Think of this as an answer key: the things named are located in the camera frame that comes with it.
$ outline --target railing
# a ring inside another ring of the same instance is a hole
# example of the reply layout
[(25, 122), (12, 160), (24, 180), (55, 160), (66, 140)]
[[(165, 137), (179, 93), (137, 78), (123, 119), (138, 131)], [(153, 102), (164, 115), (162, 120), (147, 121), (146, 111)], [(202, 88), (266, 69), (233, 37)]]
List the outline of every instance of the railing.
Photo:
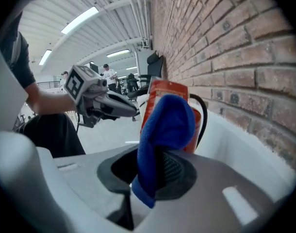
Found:
[(50, 81), (50, 82), (40, 82), (37, 83), (39, 88), (44, 89), (51, 89), (51, 88), (59, 88), (60, 82), (59, 81)]

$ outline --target black cable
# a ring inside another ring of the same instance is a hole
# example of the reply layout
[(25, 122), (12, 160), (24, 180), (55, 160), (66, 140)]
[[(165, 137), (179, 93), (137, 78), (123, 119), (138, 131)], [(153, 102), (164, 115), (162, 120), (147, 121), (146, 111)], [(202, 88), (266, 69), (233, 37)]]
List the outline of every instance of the black cable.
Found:
[(78, 116), (78, 123), (77, 123), (77, 130), (76, 130), (76, 133), (78, 134), (79, 123), (80, 123), (80, 114), (77, 113), (77, 116)]
[(195, 95), (195, 94), (190, 94), (190, 98), (191, 99), (195, 99), (196, 101), (198, 101), (202, 107), (203, 110), (203, 124), (202, 124), (202, 128), (200, 131), (200, 134), (198, 135), (198, 139), (197, 139), (197, 147), (203, 137), (204, 131), (206, 129), (206, 124), (207, 124), (207, 108), (206, 108), (206, 104), (205, 102), (202, 100), (202, 98), (200, 98), (199, 96)]

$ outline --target ceiling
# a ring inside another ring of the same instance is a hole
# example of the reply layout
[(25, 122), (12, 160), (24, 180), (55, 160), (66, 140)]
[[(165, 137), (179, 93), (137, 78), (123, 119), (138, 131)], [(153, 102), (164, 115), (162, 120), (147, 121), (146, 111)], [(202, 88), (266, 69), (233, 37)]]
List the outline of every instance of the ceiling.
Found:
[[(77, 16), (95, 6), (98, 13), (68, 34), (61, 30)], [(30, 67), (35, 75), (60, 75), (73, 64), (93, 61), (109, 66), (118, 76), (135, 73), (134, 51), (147, 47), (151, 38), (150, 0), (36, 0), (24, 10), (19, 31), (29, 43)], [(106, 55), (129, 49), (130, 53)], [(52, 50), (43, 66), (39, 62)]]

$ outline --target man in white shirt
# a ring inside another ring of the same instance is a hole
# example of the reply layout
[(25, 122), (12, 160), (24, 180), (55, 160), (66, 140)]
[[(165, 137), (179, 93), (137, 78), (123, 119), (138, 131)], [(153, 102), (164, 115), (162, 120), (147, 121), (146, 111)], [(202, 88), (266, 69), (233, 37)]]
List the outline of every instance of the man in white shirt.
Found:
[(115, 73), (115, 70), (109, 69), (108, 64), (104, 65), (105, 71), (103, 72), (104, 78), (107, 80), (107, 85), (109, 90), (117, 92), (115, 88), (115, 78), (117, 78), (117, 75)]

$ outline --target black pants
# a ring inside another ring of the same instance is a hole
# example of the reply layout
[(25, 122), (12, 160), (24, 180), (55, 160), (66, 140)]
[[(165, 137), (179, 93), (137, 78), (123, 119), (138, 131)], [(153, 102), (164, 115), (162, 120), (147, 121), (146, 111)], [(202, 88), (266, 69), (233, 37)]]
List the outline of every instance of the black pants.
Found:
[(116, 88), (115, 88), (115, 83), (111, 83), (108, 85), (109, 90), (117, 92)]
[(35, 116), (16, 132), (30, 138), (37, 147), (50, 150), (53, 158), (85, 154), (75, 127), (65, 113)]

